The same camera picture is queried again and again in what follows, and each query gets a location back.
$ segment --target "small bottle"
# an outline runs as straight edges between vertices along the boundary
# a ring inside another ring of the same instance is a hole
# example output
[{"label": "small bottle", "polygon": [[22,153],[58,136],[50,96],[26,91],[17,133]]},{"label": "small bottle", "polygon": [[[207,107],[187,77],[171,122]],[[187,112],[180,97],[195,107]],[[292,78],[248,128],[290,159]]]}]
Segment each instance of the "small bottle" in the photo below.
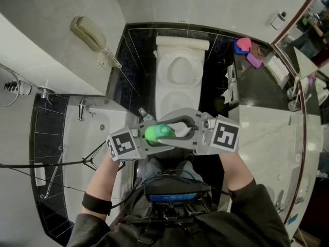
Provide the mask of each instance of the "small bottle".
[{"label": "small bottle", "polygon": [[272,21],[271,25],[274,29],[279,30],[282,24],[286,21],[285,17],[287,16],[286,12],[278,13],[277,17]]},{"label": "small bottle", "polygon": [[145,130],[145,139],[158,143],[157,138],[159,137],[175,137],[175,132],[165,124],[149,126]]}]

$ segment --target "gray sleeve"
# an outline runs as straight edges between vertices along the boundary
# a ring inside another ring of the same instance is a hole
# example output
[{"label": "gray sleeve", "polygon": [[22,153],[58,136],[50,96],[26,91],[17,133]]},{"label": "gray sleeve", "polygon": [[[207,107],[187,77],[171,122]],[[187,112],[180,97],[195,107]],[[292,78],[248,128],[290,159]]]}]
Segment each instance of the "gray sleeve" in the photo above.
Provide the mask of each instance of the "gray sleeve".
[{"label": "gray sleeve", "polygon": [[109,227],[102,219],[90,214],[79,214],[67,246],[93,246],[108,232]]},{"label": "gray sleeve", "polygon": [[232,199],[231,212],[271,246],[290,246],[288,233],[264,185],[250,186]]}]

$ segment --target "white wall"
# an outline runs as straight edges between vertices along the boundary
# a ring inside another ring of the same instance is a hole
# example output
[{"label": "white wall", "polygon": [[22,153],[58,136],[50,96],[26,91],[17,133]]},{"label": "white wall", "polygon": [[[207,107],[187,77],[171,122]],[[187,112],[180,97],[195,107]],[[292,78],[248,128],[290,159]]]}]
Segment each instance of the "white wall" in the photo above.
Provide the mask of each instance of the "white wall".
[{"label": "white wall", "polygon": [[118,0],[127,23],[177,22],[227,29],[271,43],[281,32],[270,25],[286,11],[286,23],[306,0]]},{"label": "white wall", "polygon": [[40,49],[0,14],[0,63],[56,93],[101,93]]},{"label": "white wall", "polygon": [[97,54],[69,26],[75,16],[89,16],[115,53],[125,26],[117,0],[0,0],[0,13],[37,46],[105,95],[111,67],[103,69]]},{"label": "white wall", "polygon": [[[1,103],[8,98],[0,93]],[[0,108],[0,151],[3,164],[29,164],[29,135],[35,90]],[[0,169],[0,246],[59,246],[43,231],[32,193],[30,177]]]}]

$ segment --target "hand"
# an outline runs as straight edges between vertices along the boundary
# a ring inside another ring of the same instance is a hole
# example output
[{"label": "hand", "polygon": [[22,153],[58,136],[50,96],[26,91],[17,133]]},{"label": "hand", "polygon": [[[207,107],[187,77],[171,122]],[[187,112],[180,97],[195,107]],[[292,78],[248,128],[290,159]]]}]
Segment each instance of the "hand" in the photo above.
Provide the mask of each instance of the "hand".
[{"label": "hand", "polygon": [[313,20],[309,20],[308,22],[309,22],[309,24],[310,24],[311,26],[313,26],[313,27],[316,26],[316,24],[314,23]]}]

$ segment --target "toilet seat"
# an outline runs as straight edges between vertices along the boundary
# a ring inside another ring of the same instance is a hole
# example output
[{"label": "toilet seat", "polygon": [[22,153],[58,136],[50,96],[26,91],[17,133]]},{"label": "toilet seat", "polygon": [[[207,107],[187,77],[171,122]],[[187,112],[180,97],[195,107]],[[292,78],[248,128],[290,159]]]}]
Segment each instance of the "toilet seat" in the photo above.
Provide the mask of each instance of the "toilet seat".
[{"label": "toilet seat", "polygon": [[160,59],[157,74],[169,87],[193,88],[202,79],[203,64],[190,48],[176,47]]}]

